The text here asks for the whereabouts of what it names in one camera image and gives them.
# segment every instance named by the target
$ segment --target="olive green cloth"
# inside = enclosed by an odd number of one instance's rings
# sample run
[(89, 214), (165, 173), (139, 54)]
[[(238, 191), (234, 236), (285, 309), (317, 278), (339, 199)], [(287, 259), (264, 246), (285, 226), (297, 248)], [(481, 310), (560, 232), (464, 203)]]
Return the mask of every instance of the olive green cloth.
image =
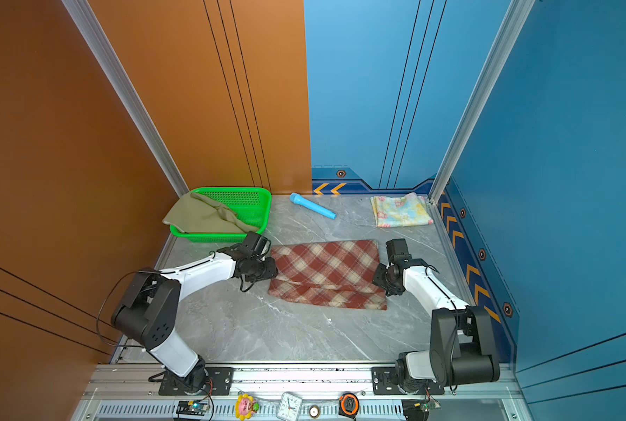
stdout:
[(163, 223), (181, 232), (228, 232), (242, 234), (258, 228), (239, 220), (224, 203), (190, 191), (168, 211)]

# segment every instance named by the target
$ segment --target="tape measure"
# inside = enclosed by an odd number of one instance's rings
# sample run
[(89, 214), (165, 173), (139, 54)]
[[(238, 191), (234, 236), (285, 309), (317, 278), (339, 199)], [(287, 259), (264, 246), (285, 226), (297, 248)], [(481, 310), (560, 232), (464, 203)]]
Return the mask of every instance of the tape measure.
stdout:
[(338, 415), (354, 419), (359, 412), (359, 400), (352, 393), (345, 393), (339, 399)]

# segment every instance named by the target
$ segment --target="orange wall panel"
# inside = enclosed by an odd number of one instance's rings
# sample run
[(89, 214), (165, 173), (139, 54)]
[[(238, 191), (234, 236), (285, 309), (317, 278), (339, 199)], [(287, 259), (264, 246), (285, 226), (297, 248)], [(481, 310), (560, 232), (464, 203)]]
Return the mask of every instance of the orange wall panel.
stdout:
[(311, 190), (303, 0), (90, 0), (189, 185)]
[(92, 315), (155, 263), (176, 200), (62, 2), (1, 0), (0, 266), (57, 298), (0, 269), (0, 290), (43, 309), (0, 292), (0, 312), (50, 332), (0, 314), (0, 419), (70, 417), (112, 352)]

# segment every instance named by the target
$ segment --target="green plastic basket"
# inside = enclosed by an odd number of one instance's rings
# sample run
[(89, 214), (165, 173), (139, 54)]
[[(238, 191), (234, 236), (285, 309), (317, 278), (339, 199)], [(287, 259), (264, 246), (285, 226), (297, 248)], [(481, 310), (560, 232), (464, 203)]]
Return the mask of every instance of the green plastic basket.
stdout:
[[(259, 227), (257, 234), (267, 229), (271, 203), (268, 190), (259, 187), (201, 187), (192, 191), (224, 203), (236, 213), (238, 219)], [(242, 242), (246, 236), (221, 232), (180, 232), (172, 225), (170, 232), (193, 242)]]

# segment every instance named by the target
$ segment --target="black line stripe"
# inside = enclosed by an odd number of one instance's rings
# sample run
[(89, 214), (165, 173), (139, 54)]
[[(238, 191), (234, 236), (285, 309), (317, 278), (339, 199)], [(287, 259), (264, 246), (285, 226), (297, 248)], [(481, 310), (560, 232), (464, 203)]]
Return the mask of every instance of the black line stripe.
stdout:
[(416, 112), (418, 111), (418, 103), (420, 102), (420, 95), (423, 93), (423, 87), (425, 85), (425, 78), (427, 77), (427, 70), (430, 68), (430, 61), (432, 60), (432, 53), (435, 51), (435, 44), (437, 43), (437, 35), (439, 35), (439, 28), (442, 27), (443, 12), (446, 10), (447, 2), (448, 0), (444, 0), (443, 2), (442, 15), (439, 17), (439, 25), (437, 25), (437, 31), (435, 32), (435, 40), (432, 42), (432, 48), (430, 49), (430, 57), (427, 59), (427, 66), (425, 66), (425, 75), (423, 75), (423, 82), (420, 84), (420, 92), (418, 93), (418, 99), (416, 100), (416, 108), (413, 110), (413, 117), (411, 118), (411, 125), (409, 126), (409, 133), (406, 135), (406, 141), (404, 142), (404, 149), (402, 150), (402, 158), (399, 161), (399, 168), (397, 169), (397, 175), (395, 175), (395, 182), (392, 185), (393, 189), (397, 185), (399, 172), (402, 169), (402, 162), (404, 161), (404, 153), (406, 152), (406, 145), (409, 144), (409, 136), (411, 136), (411, 128), (413, 127), (413, 121), (416, 119)]
[[(49, 296), (52, 296), (52, 297), (53, 297), (53, 298), (55, 298), (56, 300), (59, 300), (59, 301), (61, 301), (61, 302), (65, 303), (65, 304), (67, 304), (68, 306), (70, 306), (70, 307), (74, 308), (75, 310), (79, 310), (79, 311), (81, 311), (82, 313), (84, 313), (85, 315), (87, 315), (87, 316), (91, 316), (91, 317), (93, 317), (94, 319), (96, 318), (96, 316), (94, 316), (94, 315), (90, 314), (89, 312), (84, 311), (84, 310), (82, 310), (81, 308), (79, 308), (79, 307), (77, 307), (77, 306), (75, 306), (75, 305), (72, 305), (72, 304), (70, 304), (69, 302), (67, 302), (67, 301), (65, 301), (65, 300), (63, 300), (63, 299), (61, 299), (61, 298), (59, 298), (59, 297), (57, 297), (57, 296), (55, 296), (55, 295), (51, 294), (51, 293), (50, 293), (50, 292), (48, 292), (47, 290), (44, 290), (44, 289), (40, 288), (39, 286), (36, 286), (34, 283), (29, 282), (29, 281), (26, 281), (26, 280), (24, 280), (23, 278), (21, 278), (21, 277), (20, 277), (20, 276), (18, 276), (18, 275), (12, 274), (12, 273), (11, 273), (11, 272), (9, 272), (8, 270), (6, 270), (4, 267), (1, 267), (1, 266), (0, 266), (0, 270), (1, 270), (2, 272), (4, 272), (4, 273), (8, 274), (8, 275), (11, 275), (11, 276), (15, 277), (17, 280), (19, 280), (19, 281), (23, 281), (23, 282), (27, 283), (28, 285), (30, 285), (31, 287), (33, 287), (33, 288), (35, 288), (35, 289), (37, 289), (37, 290), (39, 290), (39, 291), (42, 291), (44, 294), (47, 294), (47, 295), (49, 295)], [(106, 324), (107, 326), (112, 327), (112, 325), (111, 325), (111, 324), (109, 324), (109, 323), (107, 323), (107, 322), (105, 322), (105, 321), (102, 321), (102, 320), (100, 320), (100, 321), (101, 321), (102, 323)]]
[(418, 74), (418, 65), (420, 64), (420, 55), (423, 54), (423, 46), (425, 45), (425, 38), (427, 36), (427, 28), (430, 26), (430, 18), (432, 17), (432, 9), (435, 7), (434, 0), (432, 1), (432, 6), (430, 6), (430, 13), (427, 15), (427, 23), (425, 25), (425, 32), (423, 33), (423, 41), (420, 43), (420, 51), (418, 51), (418, 60), (416, 61), (416, 70), (413, 72), (413, 79), (411, 79), (411, 88), (409, 89), (409, 97), (406, 99), (406, 107), (404, 107), (404, 116), (402, 117), (402, 125), (399, 129), (399, 135), (397, 136), (397, 144), (395, 145), (395, 154), (392, 156), (392, 164), (390, 165), (390, 173), (388, 174), (388, 181), (385, 187), (387, 188), (390, 184), (390, 177), (392, 177), (392, 169), (395, 165), (395, 158), (397, 158), (397, 150), (399, 149), (399, 141), (402, 136), (402, 130), (404, 129), (404, 122), (406, 121), (406, 114), (409, 112), (409, 103), (411, 101), (411, 93), (413, 93), (413, 84), (416, 82), (416, 74)]
[(528, 387), (543, 385), (544, 383), (549, 383), (550, 381), (556, 381), (556, 380), (565, 379), (566, 377), (572, 377), (572, 376), (576, 376), (576, 375), (581, 375), (581, 374), (588, 373), (590, 371), (595, 371), (595, 370), (598, 370), (598, 369), (601, 369), (601, 368), (616, 366), (617, 364), (622, 364), (624, 362), (626, 362), (626, 359), (625, 360), (621, 360), (621, 361), (611, 362), (610, 364), (605, 364), (605, 365), (594, 367), (594, 368), (588, 368), (586, 370), (578, 371), (577, 373), (572, 373), (571, 375), (564, 375), (564, 376), (557, 377), (555, 379), (541, 381), (540, 383), (535, 383), (534, 385), (521, 386), (521, 389), (526, 389)]
[(593, 343), (592, 345), (585, 346), (584, 348), (575, 349), (574, 351), (570, 351), (570, 352), (568, 352), (568, 353), (566, 353), (566, 354), (563, 354), (563, 355), (561, 355), (561, 356), (551, 358), (550, 360), (547, 360), (547, 361), (542, 361), (542, 362), (540, 362), (539, 364), (532, 365), (532, 366), (527, 367), (527, 368), (522, 368), (521, 370), (517, 371), (517, 373), (520, 373), (520, 372), (522, 372), (522, 371), (529, 370), (529, 369), (531, 369), (531, 368), (535, 368), (535, 367), (537, 367), (537, 366), (541, 366), (541, 365), (543, 365), (543, 364), (546, 364), (547, 362), (552, 362), (552, 361), (558, 360), (559, 358), (563, 358), (563, 357), (566, 357), (566, 356), (569, 356), (569, 355), (575, 354), (575, 353), (577, 353), (577, 352), (579, 352), (579, 351), (584, 351), (585, 349), (593, 348), (593, 347), (598, 346), (598, 345), (600, 345), (600, 344), (602, 344), (602, 343), (605, 343), (605, 342), (609, 342), (609, 341), (613, 341), (613, 340), (619, 339), (619, 338), (621, 338), (622, 336), (626, 336), (626, 332), (625, 332), (625, 333), (621, 333), (620, 335), (617, 335), (617, 336), (612, 336), (611, 338), (608, 338), (608, 339), (606, 339), (606, 340), (603, 340), (603, 341), (600, 341), (600, 342)]
[(231, 97), (231, 91), (229, 90), (229, 81), (227, 75), (224, 72), (224, 64), (222, 64), (222, 56), (219, 55), (219, 47), (217, 46), (217, 39), (215, 38), (215, 31), (213, 30), (213, 24), (210, 21), (210, 14), (208, 13), (208, 5), (203, 0), (203, 7), (205, 7), (205, 15), (208, 17), (208, 25), (210, 25), (210, 33), (213, 35), (213, 41), (215, 41), (215, 49), (217, 50), (217, 58), (219, 59), (219, 66), (222, 68), (222, 74), (224, 75), (224, 83), (227, 86), (227, 94), (229, 94), (229, 101), (231, 101), (231, 108), (233, 109), (233, 117), (235, 118), (235, 125), (238, 127), (238, 134), (240, 135), (240, 141), (243, 144), (243, 152), (245, 152), (245, 160), (248, 162), (248, 169), (250, 170), (250, 177), (252, 178), (252, 186), (256, 187), (254, 183), (254, 175), (252, 175), (252, 167), (250, 165), (250, 158), (248, 158), (248, 150), (245, 148), (245, 140), (243, 139), (243, 132), (240, 130), (240, 124), (238, 124), (238, 115), (235, 113), (235, 107), (233, 106), (233, 98)]
[(58, 336), (59, 338), (63, 338), (63, 339), (68, 340), (68, 341), (70, 341), (70, 342), (74, 342), (74, 343), (76, 343), (77, 345), (85, 346), (86, 348), (93, 349), (94, 351), (102, 352), (102, 353), (103, 353), (103, 354), (105, 354), (106, 356), (110, 356), (110, 355), (111, 355), (111, 354), (106, 353), (105, 351), (102, 351), (102, 350), (100, 350), (100, 349), (97, 349), (97, 348), (94, 348), (94, 347), (92, 347), (92, 346), (86, 345), (85, 343), (81, 343), (81, 342), (75, 341), (75, 340), (70, 339), (70, 338), (67, 338), (67, 337), (65, 337), (65, 336), (63, 336), (63, 335), (58, 335), (58, 334), (57, 334), (57, 333), (55, 333), (55, 332), (51, 332), (51, 331), (49, 331), (49, 330), (47, 330), (47, 329), (44, 329), (43, 327), (39, 327), (39, 326), (37, 326), (37, 325), (33, 325), (33, 324), (31, 324), (31, 323), (27, 323), (26, 321), (22, 321), (21, 319), (17, 319), (17, 318), (16, 318), (16, 317), (14, 317), (14, 316), (10, 316), (10, 315), (4, 314), (4, 313), (2, 313), (2, 312), (0, 312), (0, 315), (1, 315), (1, 316), (8, 317), (8, 318), (10, 318), (10, 319), (12, 319), (12, 320), (15, 320), (15, 321), (19, 321), (19, 322), (21, 322), (22, 324), (24, 324), (24, 325), (28, 325), (28, 326), (30, 326), (30, 327), (34, 327), (35, 329), (39, 329), (39, 330), (41, 330), (41, 331), (44, 331), (44, 332), (47, 332), (47, 333), (51, 333), (51, 334), (52, 334), (52, 335), (54, 335), (54, 336)]
[(240, 49), (240, 58), (243, 61), (243, 70), (245, 71), (245, 81), (248, 82), (248, 94), (250, 95), (250, 103), (252, 104), (252, 114), (254, 115), (254, 124), (257, 127), (257, 139), (259, 139), (259, 147), (262, 150), (262, 159), (264, 160), (264, 171), (267, 173), (268, 190), (271, 190), (270, 178), (268, 176), (267, 158), (264, 156), (264, 146), (262, 145), (262, 135), (259, 132), (259, 121), (257, 120), (257, 112), (254, 109), (254, 100), (252, 99), (252, 89), (250, 89), (250, 79), (248, 78), (248, 69), (245, 66), (245, 57), (243, 57), (243, 47), (240, 44), (240, 35), (238, 35), (238, 25), (235, 21), (235, 14), (233, 13), (233, 2), (229, 0), (231, 5), (231, 14), (233, 15), (233, 27), (235, 28), (235, 36), (238, 38), (238, 48)]
[(580, 392), (580, 393), (573, 393), (572, 395), (559, 396), (559, 397), (550, 397), (549, 399), (543, 399), (543, 400), (541, 400), (541, 401), (533, 401), (533, 402), (526, 402), (526, 403), (527, 403), (528, 405), (531, 405), (531, 404), (533, 404), (533, 403), (541, 403), (541, 402), (555, 401), (555, 400), (559, 400), (559, 399), (565, 399), (565, 398), (567, 398), (567, 397), (588, 395), (589, 393), (606, 392), (606, 391), (608, 391), (608, 390), (623, 389), (624, 387), (626, 387), (626, 385), (612, 386), (612, 387), (606, 387), (606, 388), (604, 388), (604, 389), (592, 390), (592, 391), (589, 391), (589, 392)]
[(13, 298), (15, 298), (15, 299), (17, 299), (17, 300), (23, 301), (25, 304), (29, 304), (29, 305), (31, 305), (32, 307), (39, 308), (39, 310), (42, 310), (42, 311), (43, 311), (43, 312), (45, 312), (45, 313), (49, 313), (50, 315), (56, 316), (56, 317), (58, 317), (59, 319), (65, 320), (67, 323), (71, 323), (71, 324), (73, 324), (73, 325), (75, 325), (75, 326), (77, 326), (77, 327), (80, 327), (80, 328), (84, 329), (84, 330), (85, 330), (85, 331), (87, 331), (87, 332), (91, 332), (92, 334), (97, 335), (97, 333), (96, 333), (96, 332), (94, 332), (94, 331), (92, 331), (92, 330), (88, 329), (87, 327), (83, 327), (82, 325), (80, 325), (80, 324), (78, 324), (78, 323), (74, 323), (74, 322), (73, 322), (73, 321), (71, 321), (71, 320), (65, 319), (63, 316), (59, 316), (59, 315), (57, 315), (56, 313), (53, 313), (53, 312), (51, 312), (51, 311), (46, 310), (45, 308), (41, 308), (40, 306), (35, 305), (35, 304), (31, 303), (30, 301), (23, 300), (21, 297), (15, 296), (14, 294), (11, 294), (10, 292), (7, 292), (7, 291), (2, 290), (2, 289), (0, 289), (0, 292), (2, 292), (3, 294), (8, 295), (8, 296), (10, 296), (10, 297), (13, 297)]
[(381, 170), (381, 179), (378, 181), (380, 189), (383, 183), (383, 173), (385, 172), (385, 163), (388, 161), (388, 151), (390, 150), (390, 138), (392, 138), (392, 130), (395, 127), (395, 118), (397, 117), (397, 107), (399, 106), (399, 98), (402, 95), (402, 85), (404, 85), (404, 76), (406, 75), (406, 65), (409, 63), (409, 54), (411, 52), (411, 44), (413, 43), (413, 34), (416, 31), (416, 22), (418, 21), (418, 11), (420, 10), (420, 1), (418, 0), (418, 8), (416, 9), (416, 18), (413, 20), (413, 29), (411, 29), (411, 39), (409, 40), (409, 49), (406, 50), (406, 60), (404, 60), (404, 70), (402, 71), (402, 81), (399, 84), (399, 93), (397, 93), (397, 103), (395, 104), (395, 113), (392, 115), (392, 124), (390, 125), (390, 135), (388, 136), (388, 146), (385, 147), (385, 157), (383, 158), (383, 169)]
[(224, 25), (224, 16), (222, 15), (222, 8), (217, 0), (217, 9), (219, 9), (219, 19), (222, 21), (222, 29), (224, 29), (224, 38), (227, 41), (227, 48), (229, 49), (229, 58), (231, 59), (231, 66), (233, 67), (233, 77), (235, 78), (235, 85), (238, 89), (238, 96), (240, 97), (240, 104), (243, 106), (243, 115), (245, 116), (245, 125), (248, 126), (248, 135), (250, 136), (250, 144), (252, 145), (252, 155), (254, 155), (254, 164), (257, 165), (257, 173), (259, 174), (259, 184), (263, 187), (264, 181), (262, 180), (262, 171), (259, 169), (259, 161), (257, 160), (257, 152), (254, 149), (254, 141), (252, 140), (252, 130), (250, 130), (250, 122), (248, 121), (248, 112), (245, 111), (245, 101), (243, 101), (243, 94), (240, 91), (240, 82), (238, 81), (238, 73), (235, 71), (235, 64), (233, 63), (233, 54), (231, 54), (231, 45), (229, 44), (229, 36), (227, 35), (227, 27)]

